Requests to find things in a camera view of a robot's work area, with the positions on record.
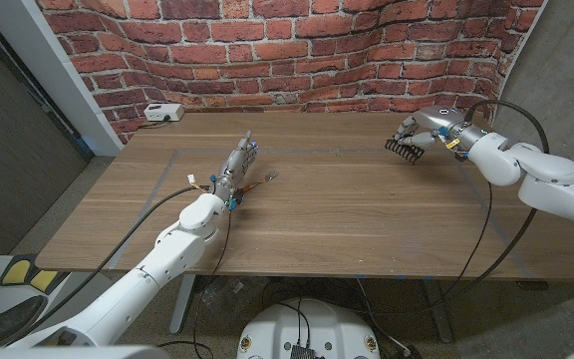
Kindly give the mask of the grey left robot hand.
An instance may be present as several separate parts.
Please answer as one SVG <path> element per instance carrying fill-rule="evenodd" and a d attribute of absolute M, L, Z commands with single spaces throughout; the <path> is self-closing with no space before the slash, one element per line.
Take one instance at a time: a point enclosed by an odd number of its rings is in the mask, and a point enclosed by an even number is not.
<path fill-rule="evenodd" d="M 249 130 L 241 138 L 237 147 L 222 164 L 209 193 L 218 196 L 223 201 L 229 201 L 229 198 L 242 187 L 245 174 L 255 161 L 258 150 L 251 137 L 252 131 Z"/>

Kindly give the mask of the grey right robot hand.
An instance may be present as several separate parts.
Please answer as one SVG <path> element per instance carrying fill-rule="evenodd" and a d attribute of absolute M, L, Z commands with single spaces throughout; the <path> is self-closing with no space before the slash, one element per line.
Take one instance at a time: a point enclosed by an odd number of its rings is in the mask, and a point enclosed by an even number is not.
<path fill-rule="evenodd" d="M 428 148 L 442 141 L 449 149 L 468 151 L 487 131 L 468 121 L 460 111 L 444 106 L 424 107 L 408 116 L 394 134 L 400 145 Z"/>

